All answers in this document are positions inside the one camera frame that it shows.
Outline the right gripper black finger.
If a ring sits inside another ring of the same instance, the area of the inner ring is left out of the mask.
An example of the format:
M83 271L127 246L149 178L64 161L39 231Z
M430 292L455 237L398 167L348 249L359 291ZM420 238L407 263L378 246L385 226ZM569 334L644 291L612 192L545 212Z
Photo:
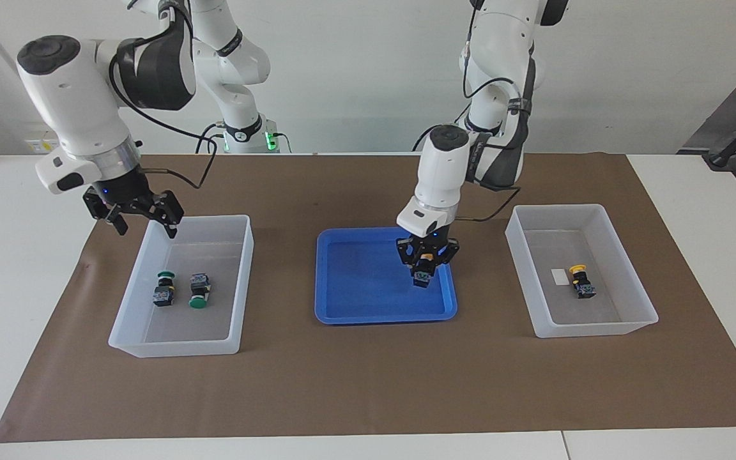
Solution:
M110 224L114 230L124 236L128 230L128 224L121 215L118 207L108 207L99 195L83 195L84 203L94 220L104 220Z
M175 239L178 225L184 216L184 210L172 191L164 191L151 196L149 220L158 222L169 239Z

